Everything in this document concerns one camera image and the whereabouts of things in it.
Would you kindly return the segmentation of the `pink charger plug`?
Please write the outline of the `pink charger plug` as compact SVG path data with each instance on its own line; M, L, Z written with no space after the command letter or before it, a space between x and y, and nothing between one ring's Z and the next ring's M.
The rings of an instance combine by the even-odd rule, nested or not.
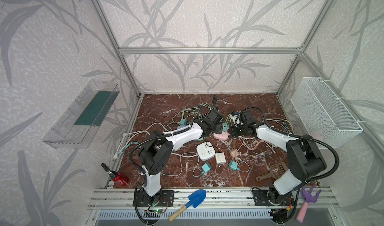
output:
M237 158L240 154L239 154L238 150L232 149L232 150L230 150L230 155L232 158Z

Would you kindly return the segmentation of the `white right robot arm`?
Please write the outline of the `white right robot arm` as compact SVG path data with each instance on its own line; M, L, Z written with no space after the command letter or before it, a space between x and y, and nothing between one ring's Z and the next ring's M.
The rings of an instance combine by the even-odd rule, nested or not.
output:
M229 133L233 137L258 138L287 153L287 171L269 186L268 199L271 204L278 205L292 191L336 172L340 157L334 148L310 135L299 136L276 129L267 122L265 115L263 121L258 121L252 115L251 109L258 107L248 107L230 114L233 125L229 128ZM318 145L327 148L335 159L333 167L322 175L319 173L327 169L327 163Z

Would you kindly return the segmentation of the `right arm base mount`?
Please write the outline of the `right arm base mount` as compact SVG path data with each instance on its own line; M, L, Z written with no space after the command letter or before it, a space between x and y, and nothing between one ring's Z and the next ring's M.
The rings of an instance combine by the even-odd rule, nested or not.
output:
M258 187L252 188L252 194L255 206L277 206L288 207L293 204L293 195L288 193L283 196L277 196L271 193L269 189L260 189Z

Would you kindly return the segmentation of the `teal charger plug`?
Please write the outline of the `teal charger plug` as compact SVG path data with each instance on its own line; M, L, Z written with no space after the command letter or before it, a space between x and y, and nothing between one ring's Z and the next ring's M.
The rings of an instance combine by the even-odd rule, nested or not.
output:
M230 163L229 163L229 168L231 170L238 171L239 170L238 163L233 161L233 160L231 160Z
M202 165L201 175L207 174L211 169L212 169L211 165L209 163L205 163L204 165Z

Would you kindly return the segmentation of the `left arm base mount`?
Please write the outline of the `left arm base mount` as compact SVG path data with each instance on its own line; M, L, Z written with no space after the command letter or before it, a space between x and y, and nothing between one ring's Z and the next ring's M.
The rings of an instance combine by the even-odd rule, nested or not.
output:
M138 190L134 195L134 207L170 207L173 206L175 191L160 190L150 197L145 190Z

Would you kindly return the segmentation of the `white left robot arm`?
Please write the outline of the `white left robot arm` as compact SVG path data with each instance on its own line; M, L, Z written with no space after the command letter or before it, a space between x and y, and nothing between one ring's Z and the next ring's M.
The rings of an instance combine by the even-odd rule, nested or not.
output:
M130 151L128 159L145 177L143 189L148 197L160 193L161 172L168 164L171 153L186 143L218 133L222 129L223 117L218 107L214 106L181 129L165 133L153 131L148 139Z

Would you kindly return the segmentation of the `white charger plug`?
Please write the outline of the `white charger plug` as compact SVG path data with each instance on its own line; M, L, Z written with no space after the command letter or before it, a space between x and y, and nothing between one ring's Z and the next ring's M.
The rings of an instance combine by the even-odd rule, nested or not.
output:
M225 153L216 153L215 160L218 166L222 166L227 163Z

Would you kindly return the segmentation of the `pink power socket cube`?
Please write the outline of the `pink power socket cube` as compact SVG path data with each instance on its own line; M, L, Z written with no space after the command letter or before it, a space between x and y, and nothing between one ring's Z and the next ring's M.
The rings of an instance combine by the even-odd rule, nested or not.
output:
M221 134L213 134L213 136L219 141L226 141L230 135L228 132L222 132Z

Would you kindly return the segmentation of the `white power socket cube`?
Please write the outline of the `white power socket cube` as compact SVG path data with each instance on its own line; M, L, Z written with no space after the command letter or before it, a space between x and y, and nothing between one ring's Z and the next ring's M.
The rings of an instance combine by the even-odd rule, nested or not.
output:
M213 147L212 143L210 143L210 142L204 142L204 143L199 144L196 147L196 150L197 150L197 153L198 153L200 160L202 160L204 162L212 159L216 154L215 148Z

